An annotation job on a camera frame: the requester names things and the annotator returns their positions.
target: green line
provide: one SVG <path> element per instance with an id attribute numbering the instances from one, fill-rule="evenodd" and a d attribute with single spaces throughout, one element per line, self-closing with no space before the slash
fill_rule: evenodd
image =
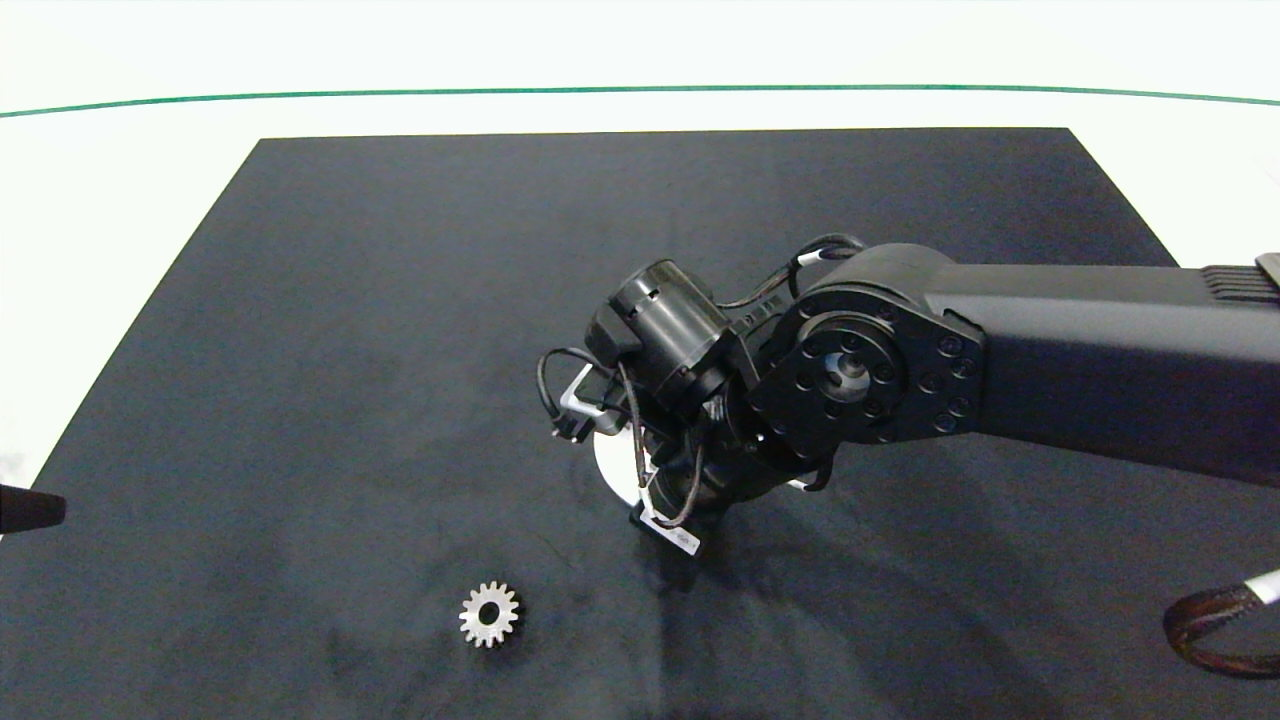
<path id="1" fill-rule="evenodd" d="M 640 85 L 598 87 L 438 87 L 422 90 L 305 90 L 297 92 L 234 92 L 229 95 L 187 95 L 178 97 L 145 97 L 116 100 L 86 105 L 61 105 L 9 110 L 0 118 L 22 115 L 47 115 L 78 110 L 105 110 L 134 105 L 169 105 L 173 102 L 211 102 L 215 100 L 279 100 L 287 97 L 376 97 L 388 95 L 586 95 L 603 92 L 788 92 L 788 91 L 850 91 L 850 90 L 968 90 L 988 92 L 1059 92 L 1069 95 L 1120 95 L 1126 97 L 1158 97 L 1162 100 L 1199 100 L 1204 102 L 1235 102 L 1243 105 L 1280 106 L 1280 100 L 1265 97 L 1234 97 L 1230 95 L 1197 95 L 1194 92 L 1160 92 L 1153 90 L 1117 90 L 1110 87 L 1055 87 L 1047 85 Z"/>

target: white disc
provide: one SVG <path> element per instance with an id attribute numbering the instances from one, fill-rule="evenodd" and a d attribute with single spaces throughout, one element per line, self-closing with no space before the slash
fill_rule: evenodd
<path id="1" fill-rule="evenodd" d="M 631 445 L 631 424 L 616 436 L 604 433 L 591 433 L 595 446 L 595 465 L 600 469 L 600 475 L 627 507 L 635 507 L 640 502 L 640 486 L 636 479 L 635 447 Z"/>

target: gear hole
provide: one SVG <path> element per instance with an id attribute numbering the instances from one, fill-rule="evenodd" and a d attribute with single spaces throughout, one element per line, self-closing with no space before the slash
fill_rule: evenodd
<path id="1" fill-rule="evenodd" d="M 479 618 L 485 625 L 493 625 L 493 623 L 498 619 L 498 603 L 486 602 L 481 605 L 480 611 L 476 612 L 476 618 Z"/>

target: white label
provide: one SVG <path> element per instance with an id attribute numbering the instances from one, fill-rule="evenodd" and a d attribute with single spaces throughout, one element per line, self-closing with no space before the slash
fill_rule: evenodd
<path id="1" fill-rule="evenodd" d="M 689 555 L 696 555 L 698 548 L 703 544 L 703 541 L 698 539 L 696 537 L 694 537 L 692 533 L 690 533 L 684 528 L 672 528 L 668 530 L 667 528 L 663 528 L 658 523 L 654 523 L 653 510 L 648 507 L 640 509 L 640 519 L 644 521 L 645 525 L 649 525 L 650 528 L 657 530 L 659 536 L 667 538 L 668 541 L 672 542 L 672 544 L 675 544 L 680 550 L 684 550 Z"/>

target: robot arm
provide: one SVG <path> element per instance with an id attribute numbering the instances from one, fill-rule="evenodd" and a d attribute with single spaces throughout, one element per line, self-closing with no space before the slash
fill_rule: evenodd
<path id="1" fill-rule="evenodd" d="M 801 293 L 815 260 L 838 264 Z M 691 553 L 735 502 L 813 471 L 820 489 L 845 442 L 979 432 L 1280 487 L 1280 254 L 1201 270 L 963 265 L 827 236 L 730 304 L 654 263 L 596 310 L 586 347 L 561 404 L 577 410 L 543 392 L 556 434 L 630 421 L 634 516 Z M 1251 583 L 1170 609 L 1175 650 L 1280 671 L 1190 647 L 1280 597 L 1280 575 Z"/>

